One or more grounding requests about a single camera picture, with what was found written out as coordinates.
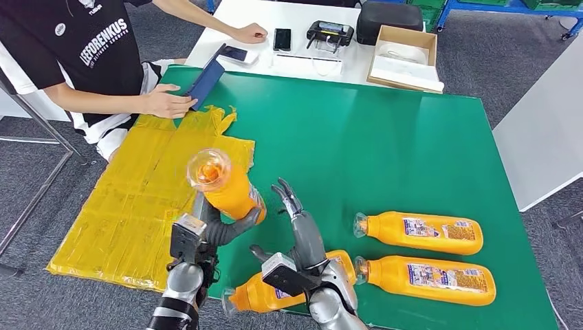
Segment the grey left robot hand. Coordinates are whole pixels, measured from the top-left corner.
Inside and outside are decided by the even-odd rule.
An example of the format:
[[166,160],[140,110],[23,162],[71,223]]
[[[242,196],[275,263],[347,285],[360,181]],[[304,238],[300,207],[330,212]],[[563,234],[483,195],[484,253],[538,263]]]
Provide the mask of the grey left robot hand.
[[256,225],[261,214],[259,207],[253,207],[242,219],[234,223],[224,223],[221,220],[221,212],[215,208],[202,192],[198,192],[192,207],[196,218],[206,224],[203,231],[203,239],[217,247],[232,242],[235,238],[247,232]]

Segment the person's left hand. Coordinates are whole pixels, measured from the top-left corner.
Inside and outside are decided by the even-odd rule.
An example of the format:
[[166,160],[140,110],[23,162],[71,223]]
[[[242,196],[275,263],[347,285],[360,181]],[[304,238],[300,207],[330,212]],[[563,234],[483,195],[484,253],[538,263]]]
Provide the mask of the person's left hand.
[[238,42],[257,44],[265,42],[268,32],[259,24],[251,23],[245,27],[232,28],[230,36]]

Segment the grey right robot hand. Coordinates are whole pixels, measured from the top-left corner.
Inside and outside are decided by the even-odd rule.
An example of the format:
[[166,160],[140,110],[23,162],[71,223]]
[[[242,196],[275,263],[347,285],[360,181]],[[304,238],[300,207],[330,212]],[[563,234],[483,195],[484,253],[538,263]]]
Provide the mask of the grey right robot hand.
[[312,217],[305,210],[298,195],[283,178],[272,185],[272,190],[280,197],[290,218],[294,236],[294,246],[283,257],[269,258],[272,254],[265,252],[258,245],[251,245],[251,253],[262,263],[262,269],[269,273],[273,270],[281,274],[290,274],[292,270],[297,274],[308,277],[320,277],[329,261],[325,254],[325,247],[320,230]]

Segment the person's right hand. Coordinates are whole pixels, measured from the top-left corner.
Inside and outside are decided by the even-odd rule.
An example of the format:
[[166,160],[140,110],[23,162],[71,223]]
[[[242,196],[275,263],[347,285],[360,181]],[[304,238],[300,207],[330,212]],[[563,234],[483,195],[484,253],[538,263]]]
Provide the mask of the person's right hand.
[[152,91],[140,96],[143,103],[142,114],[166,119],[181,119],[192,106],[198,103],[196,98],[174,95],[171,91],[179,91],[179,86],[158,84]]

